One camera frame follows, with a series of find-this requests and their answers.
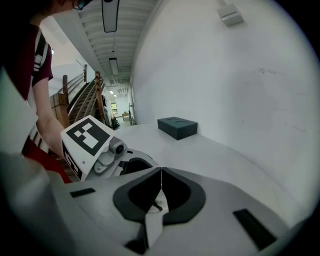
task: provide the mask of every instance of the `glasses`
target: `glasses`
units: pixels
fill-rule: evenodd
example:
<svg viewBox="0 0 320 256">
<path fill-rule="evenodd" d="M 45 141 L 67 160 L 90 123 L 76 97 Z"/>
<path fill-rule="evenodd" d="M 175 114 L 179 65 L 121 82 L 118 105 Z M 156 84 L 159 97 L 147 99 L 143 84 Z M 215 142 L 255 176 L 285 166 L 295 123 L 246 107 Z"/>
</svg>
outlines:
<svg viewBox="0 0 320 256">
<path fill-rule="evenodd" d="M 73 0 L 73 8 L 76 10 L 82 10 L 86 5 L 88 5 L 92 0 Z"/>
</svg>

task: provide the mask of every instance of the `window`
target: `window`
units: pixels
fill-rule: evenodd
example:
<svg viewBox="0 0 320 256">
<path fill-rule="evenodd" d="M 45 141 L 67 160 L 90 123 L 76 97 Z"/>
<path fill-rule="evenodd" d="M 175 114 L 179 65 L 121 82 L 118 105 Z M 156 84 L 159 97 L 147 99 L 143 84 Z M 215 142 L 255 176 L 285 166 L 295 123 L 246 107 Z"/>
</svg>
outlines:
<svg viewBox="0 0 320 256">
<path fill-rule="evenodd" d="M 117 103 L 111 103 L 112 115 L 118 114 Z"/>
</svg>

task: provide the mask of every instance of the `shirt sleeve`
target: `shirt sleeve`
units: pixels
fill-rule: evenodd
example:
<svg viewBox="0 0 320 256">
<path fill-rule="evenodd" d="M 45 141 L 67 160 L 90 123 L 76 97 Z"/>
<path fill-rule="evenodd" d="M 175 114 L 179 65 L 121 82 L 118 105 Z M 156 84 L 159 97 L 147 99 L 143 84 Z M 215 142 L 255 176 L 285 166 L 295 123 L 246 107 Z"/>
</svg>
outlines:
<svg viewBox="0 0 320 256">
<path fill-rule="evenodd" d="M 36 72 L 36 75 L 34 76 L 32 81 L 32 86 L 34 86 L 37 82 L 41 81 L 44 78 L 49 78 L 49 81 L 50 81 L 54 77 L 52 75 L 52 70 L 51 70 L 51 61 L 52 61 L 52 50 L 49 45 L 45 61 L 42 67 L 39 69 L 39 71 Z"/>
</svg>

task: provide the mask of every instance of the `wooden post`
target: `wooden post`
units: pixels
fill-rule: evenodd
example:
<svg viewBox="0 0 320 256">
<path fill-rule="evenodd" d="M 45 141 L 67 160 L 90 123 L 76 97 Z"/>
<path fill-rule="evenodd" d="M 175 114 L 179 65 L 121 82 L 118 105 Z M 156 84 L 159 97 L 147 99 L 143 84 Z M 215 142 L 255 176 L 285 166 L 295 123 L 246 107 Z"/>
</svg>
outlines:
<svg viewBox="0 0 320 256">
<path fill-rule="evenodd" d="M 87 64 L 84 65 L 84 69 L 83 69 L 83 81 L 87 82 L 87 70 L 88 70 L 88 66 Z"/>
<path fill-rule="evenodd" d="M 95 72 L 94 83 L 95 83 L 95 91 L 96 91 L 96 101 L 97 101 L 97 104 L 98 104 L 100 117 L 101 117 L 101 119 L 104 120 L 105 123 L 107 123 L 107 121 L 105 119 L 104 105 L 103 105 L 103 102 L 102 102 L 100 72 Z"/>
<path fill-rule="evenodd" d="M 50 97 L 51 109 L 54 117 L 62 124 L 64 128 L 70 126 L 67 113 L 67 96 L 62 93 L 56 93 Z"/>
<path fill-rule="evenodd" d="M 68 76 L 65 74 L 62 77 L 62 91 L 66 96 L 66 103 L 69 105 L 69 96 L 68 96 Z"/>
</svg>

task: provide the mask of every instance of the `person's arm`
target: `person's arm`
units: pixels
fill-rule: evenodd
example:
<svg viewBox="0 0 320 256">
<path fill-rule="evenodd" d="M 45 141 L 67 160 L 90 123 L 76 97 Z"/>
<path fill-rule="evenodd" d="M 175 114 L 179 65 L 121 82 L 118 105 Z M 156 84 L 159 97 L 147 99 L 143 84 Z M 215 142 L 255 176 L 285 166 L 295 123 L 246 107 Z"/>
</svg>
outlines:
<svg viewBox="0 0 320 256">
<path fill-rule="evenodd" d="M 55 118 L 49 98 L 49 78 L 38 81 L 30 90 L 33 90 L 38 121 L 36 128 L 44 142 L 57 155 L 63 157 L 61 131 L 65 128 Z"/>
</svg>

